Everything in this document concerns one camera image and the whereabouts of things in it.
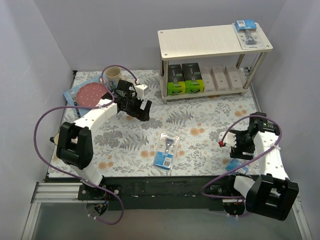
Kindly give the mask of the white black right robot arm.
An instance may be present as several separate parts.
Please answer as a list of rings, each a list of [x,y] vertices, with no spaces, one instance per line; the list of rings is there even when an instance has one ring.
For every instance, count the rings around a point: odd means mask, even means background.
[[[272,148],[258,160],[259,177],[254,180],[237,175],[235,181],[226,186],[226,192],[232,199],[245,197],[248,212],[284,221],[296,200],[299,186],[290,181],[284,169],[277,140],[278,136],[269,131],[255,135],[253,143],[259,155]]]

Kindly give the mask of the clear blue razor blister pack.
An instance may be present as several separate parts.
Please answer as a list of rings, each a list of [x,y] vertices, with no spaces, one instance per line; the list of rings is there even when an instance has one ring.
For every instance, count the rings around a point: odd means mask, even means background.
[[[152,162],[152,167],[171,172],[176,159],[180,137],[167,133],[161,133]]]

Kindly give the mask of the black green Gillette Labs box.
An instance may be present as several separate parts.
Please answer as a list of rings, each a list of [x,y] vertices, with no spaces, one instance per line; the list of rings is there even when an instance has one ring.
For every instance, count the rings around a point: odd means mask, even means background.
[[[168,95],[181,95],[186,92],[186,83],[180,64],[172,64],[168,66]]]

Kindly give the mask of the white Harry's box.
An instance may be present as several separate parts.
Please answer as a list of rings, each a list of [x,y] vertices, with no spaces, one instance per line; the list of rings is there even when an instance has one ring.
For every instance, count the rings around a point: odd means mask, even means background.
[[[241,90],[243,88],[239,70],[234,65],[225,67],[226,78],[232,91]]]
[[[211,76],[210,70],[208,67],[200,67],[200,73],[204,84],[203,92],[214,92],[215,91],[215,85],[213,82],[213,78]]]
[[[218,92],[228,91],[230,89],[222,66],[212,66],[211,75],[215,89]]]

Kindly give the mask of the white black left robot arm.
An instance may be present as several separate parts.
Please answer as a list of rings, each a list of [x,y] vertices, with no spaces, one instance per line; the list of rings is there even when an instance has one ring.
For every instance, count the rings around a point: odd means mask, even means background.
[[[115,102],[110,99],[101,99],[96,105],[97,108],[91,109],[72,123],[64,122],[59,132],[50,138],[50,141],[57,145],[57,158],[71,166],[84,183],[90,186],[89,194],[95,200],[103,199],[107,191],[101,184],[102,174],[92,163],[94,134],[108,119],[121,111],[142,122],[148,121],[151,105],[150,100],[139,97],[128,101],[118,96]]]

